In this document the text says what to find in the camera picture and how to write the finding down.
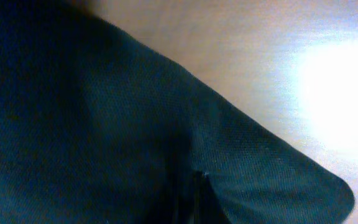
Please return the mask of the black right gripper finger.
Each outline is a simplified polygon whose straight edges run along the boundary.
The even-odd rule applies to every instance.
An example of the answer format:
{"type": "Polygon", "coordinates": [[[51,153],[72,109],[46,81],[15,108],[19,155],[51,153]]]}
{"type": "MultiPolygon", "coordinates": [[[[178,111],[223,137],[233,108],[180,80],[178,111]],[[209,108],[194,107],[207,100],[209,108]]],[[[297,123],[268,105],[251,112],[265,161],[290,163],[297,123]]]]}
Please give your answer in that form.
{"type": "Polygon", "coordinates": [[[215,195],[206,173],[195,172],[194,183],[194,224],[230,224],[215,195]]]}

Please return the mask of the black shirt with logo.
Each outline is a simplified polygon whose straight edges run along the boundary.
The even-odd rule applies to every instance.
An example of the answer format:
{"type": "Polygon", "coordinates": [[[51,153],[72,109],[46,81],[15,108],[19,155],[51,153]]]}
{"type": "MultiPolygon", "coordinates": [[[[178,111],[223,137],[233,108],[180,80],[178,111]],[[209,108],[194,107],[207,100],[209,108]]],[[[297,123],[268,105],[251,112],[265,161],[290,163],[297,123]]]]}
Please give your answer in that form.
{"type": "Polygon", "coordinates": [[[0,223],[342,223],[338,176],[174,61],[65,1],[0,1],[0,223]]]}

